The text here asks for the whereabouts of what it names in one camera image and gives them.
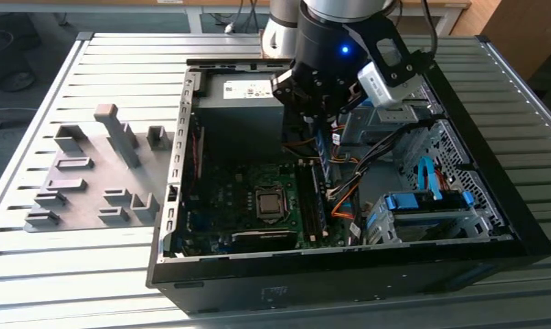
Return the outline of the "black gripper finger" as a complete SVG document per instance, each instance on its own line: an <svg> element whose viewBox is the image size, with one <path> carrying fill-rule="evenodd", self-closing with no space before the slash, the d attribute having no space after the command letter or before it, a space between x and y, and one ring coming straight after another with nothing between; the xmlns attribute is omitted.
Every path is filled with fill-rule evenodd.
<svg viewBox="0 0 551 329"><path fill-rule="evenodd" d="M320 102L315 96L300 87L293 79L292 71L276 72L270 77L272 96L284 105L286 110L292 111L300 117L313 119L321 118Z"/></svg>
<svg viewBox="0 0 551 329"><path fill-rule="evenodd" d="M348 114L367 97L359 82L349 84L344 80L337 80L323 96L325 121L332 122L341 114Z"/></svg>

